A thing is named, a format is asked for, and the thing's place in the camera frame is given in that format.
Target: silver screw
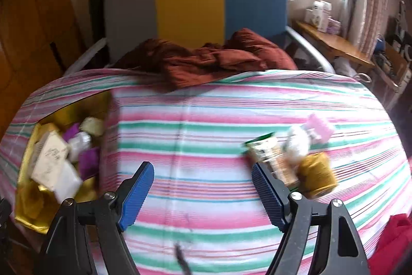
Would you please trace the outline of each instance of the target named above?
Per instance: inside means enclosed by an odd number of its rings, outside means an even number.
[[[335,205],[336,207],[340,207],[343,205],[343,202],[340,199],[336,198],[332,201],[332,204]]]
[[[293,192],[290,194],[290,196],[292,197],[292,199],[294,199],[295,201],[301,200],[302,199],[302,194],[298,193],[298,192]]]
[[[74,201],[75,201],[75,200],[74,200],[73,198],[66,198],[66,199],[63,201],[63,205],[64,205],[64,206],[70,206],[70,205],[73,204]]]
[[[114,199],[116,197],[116,193],[114,193],[113,191],[108,191],[104,194],[104,198],[111,200]]]

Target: gold box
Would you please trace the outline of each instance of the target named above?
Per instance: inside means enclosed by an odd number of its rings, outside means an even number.
[[[35,143],[40,140],[44,132],[57,128],[63,133],[72,124],[81,123],[88,116],[104,120],[110,101],[110,91],[103,91],[53,112],[41,119],[34,126],[24,151],[17,179],[16,205],[14,209],[14,218],[16,221],[36,232],[46,234],[60,207],[60,204],[57,203],[52,192],[42,188],[42,186],[37,186],[37,184],[30,179],[30,176],[28,176],[28,165]],[[97,188],[98,184],[96,183],[95,177],[84,181],[75,196],[75,200],[77,202],[86,202],[96,199],[98,197]],[[38,207],[39,210],[41,209],[38,211],[38,214],[34,216],[35,218],[29,217],[23,211],[24,202],[25,204],[32,205],[34,211],[36,211],[36,207]]]

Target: red cloth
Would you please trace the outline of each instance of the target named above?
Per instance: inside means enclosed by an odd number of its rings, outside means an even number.
[[[206,44],[189,49],[166,40],[148,39],[114,65],[122,69],[136,67],[163,74],[174,89],[242,72],[297,69],[285,51],[247,28],[235,32],[223,47]]]
[[[406,214],[392,215],[368,260],[371,275],[389,275],[412,243],[412,221]]]

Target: tablecloth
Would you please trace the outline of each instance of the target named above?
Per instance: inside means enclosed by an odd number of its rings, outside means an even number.
[[[110,89],[101,161],[103,190],[116,189],[142,161],[155,181],[125,240],[141,274],[181,274],[179,244],[192,272],[264,273],[281,233],[251,181],[243,143],[315,112],[336,131],[325,151],[339,186],[321,201],[344,201],[370,256],[390,215],[409,213],[409,164],[388,114],[362,84],[322,72],[271,70],[166,93],[159,77],[87,70],[58,79],[22,105],[0,143],[0,193],[14,204],[19,165],[35,122],[78,99]],[[314,250],[311,229],[299,272]],[[101,257],[96,265],[105,273]]]

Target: brown cloth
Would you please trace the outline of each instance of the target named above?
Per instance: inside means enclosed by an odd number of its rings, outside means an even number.
[[[161,73],[173,88],[209,83],[242,72],[297,69],[282,49],[247,28],[235,32],[223,47],[206,44],[189,49],[162,39],[148,39],[113,67],[139,67]]]

